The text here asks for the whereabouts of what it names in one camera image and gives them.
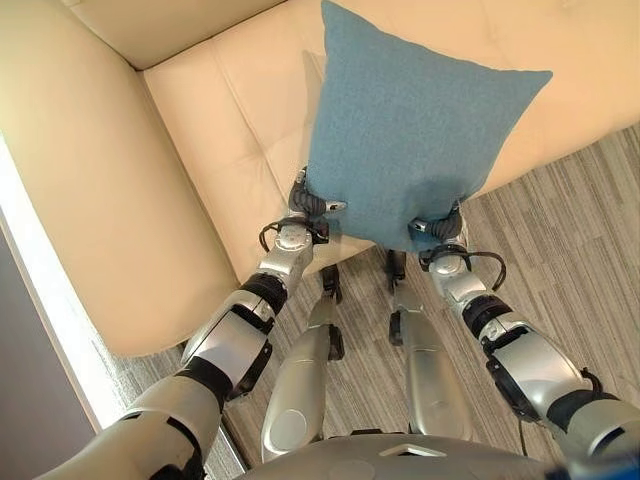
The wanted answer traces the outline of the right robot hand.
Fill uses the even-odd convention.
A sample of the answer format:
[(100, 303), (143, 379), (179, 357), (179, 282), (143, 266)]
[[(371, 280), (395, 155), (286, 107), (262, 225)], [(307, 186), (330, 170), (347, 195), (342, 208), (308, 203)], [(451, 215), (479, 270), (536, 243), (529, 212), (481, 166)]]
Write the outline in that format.
[(420, 241), (444, 242), (459, 236), (463, 228), (464, 219), (459, 201), (453, 204), (449, 214), (444, 218), (431, 221), (415, 218), (408, 224), (411, 237)]

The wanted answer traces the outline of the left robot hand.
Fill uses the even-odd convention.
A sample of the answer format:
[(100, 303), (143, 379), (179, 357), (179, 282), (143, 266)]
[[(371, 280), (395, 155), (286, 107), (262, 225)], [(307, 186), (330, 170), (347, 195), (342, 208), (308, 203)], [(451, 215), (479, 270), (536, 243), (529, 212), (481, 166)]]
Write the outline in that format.
[(307, 167), (297, 173), (288, 197), (288, 212), (291, 216), (315, 218), (325, 214), (343, 211), (347, 203), (323, 199), (307, 188)]

